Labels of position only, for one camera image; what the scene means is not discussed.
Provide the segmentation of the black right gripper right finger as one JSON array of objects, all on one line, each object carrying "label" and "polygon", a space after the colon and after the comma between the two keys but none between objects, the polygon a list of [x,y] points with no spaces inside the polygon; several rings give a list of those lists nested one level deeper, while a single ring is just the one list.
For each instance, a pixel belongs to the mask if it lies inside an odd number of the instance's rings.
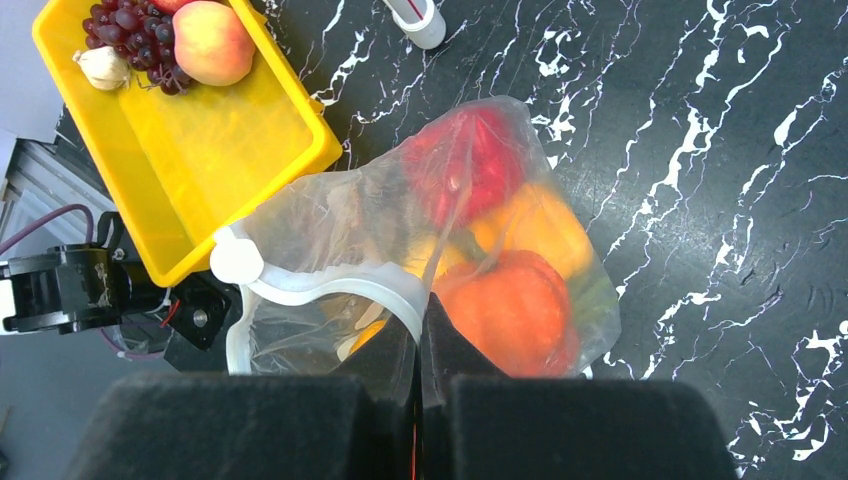
[{"label": "black right gripper right finger", "polygon": [[511,378],[431,297],[420,340],[422,479],[732,479],[713,409],[670,381]]}]

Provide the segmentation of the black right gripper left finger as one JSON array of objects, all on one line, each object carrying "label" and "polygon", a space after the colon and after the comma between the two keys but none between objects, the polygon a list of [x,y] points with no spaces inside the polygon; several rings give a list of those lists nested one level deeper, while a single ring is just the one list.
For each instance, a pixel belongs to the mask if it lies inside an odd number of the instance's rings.
[{"label": "black right gripper left finger", "polygon": [[136,375],[69,479],[408,479],[417,345],[397,320],[326,375]]}]

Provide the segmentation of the orange toy pumpkin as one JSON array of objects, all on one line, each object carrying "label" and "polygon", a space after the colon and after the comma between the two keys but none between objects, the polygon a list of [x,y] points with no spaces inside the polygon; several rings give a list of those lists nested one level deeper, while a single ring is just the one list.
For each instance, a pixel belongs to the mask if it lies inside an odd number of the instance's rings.
[{"label": "orange toy pumpkin", "polygon": [[570,293],[539,254],[506,250],[494,266],[448,269],[433,291],[453,327],[512,377],[555,377],[572,372],[580,341]]}]

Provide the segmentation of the yellow toy bell pepper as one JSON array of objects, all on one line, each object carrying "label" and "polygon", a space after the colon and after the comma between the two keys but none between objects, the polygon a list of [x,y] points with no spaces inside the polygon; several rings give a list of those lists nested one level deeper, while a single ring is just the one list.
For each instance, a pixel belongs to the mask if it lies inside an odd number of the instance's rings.
[{"label": "yellow toy bell pepper", "polygon": [[595,253],[589,237],[559,191],[541,182],[523,184],[503,205],[470,225],[486,251],[497,244],[533,251],[565,279],[583,273]]}]

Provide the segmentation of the clear polka dot zip bag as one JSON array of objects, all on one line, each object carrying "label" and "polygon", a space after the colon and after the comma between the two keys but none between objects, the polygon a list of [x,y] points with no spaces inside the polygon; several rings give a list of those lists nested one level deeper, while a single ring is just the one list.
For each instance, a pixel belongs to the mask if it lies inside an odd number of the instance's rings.
[{"label": "clear polka dot zip bag", "polygon": [[[541,182],[568,204],[527,104],[495,96],[437,119],[471,106],[500,108],[512,122],[525,167],[512,194]],[[401,144],[353,170],[304,176],[216,233],[211,270],[238,286],[244,302],[226,336],[230,373],[328,373],[376,320],[397,319],[420,340],[429,300],[439,300],[435,281],[458,264],[485,271],[509,250],[484,250],[470,230],[492,209],[458,228],[434,226],[407,180]],[[555,377],[580,373],[621,333],[618,295],[596,253],[589,269],[563,280],[580,351],[572,372]]]}]

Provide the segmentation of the red toy bell pepper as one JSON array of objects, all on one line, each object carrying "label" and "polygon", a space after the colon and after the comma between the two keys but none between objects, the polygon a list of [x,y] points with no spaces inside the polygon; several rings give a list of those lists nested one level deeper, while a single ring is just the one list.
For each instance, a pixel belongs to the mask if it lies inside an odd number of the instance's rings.
[{"label": "red toy bell pepper", "polygon": [[509,116],[494,106],[449,112],[400,146],[405,174],[427,219],[456,228],[503,204],[525,180]]}]

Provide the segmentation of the toy orange fruit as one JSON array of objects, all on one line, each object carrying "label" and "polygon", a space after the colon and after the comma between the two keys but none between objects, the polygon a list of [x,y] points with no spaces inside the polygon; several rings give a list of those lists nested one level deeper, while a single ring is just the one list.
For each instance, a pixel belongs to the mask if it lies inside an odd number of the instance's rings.
[{"label": "toy orange fruit", "polygon": [[344,359],[354,354],[364,344],[371,340],[377,333],[379,333],[383,329],[386,323],[386,320],[376,320],[370,323],[367,327],[365,327],[362,332],[354,339],[351,346],[348,348]]}]

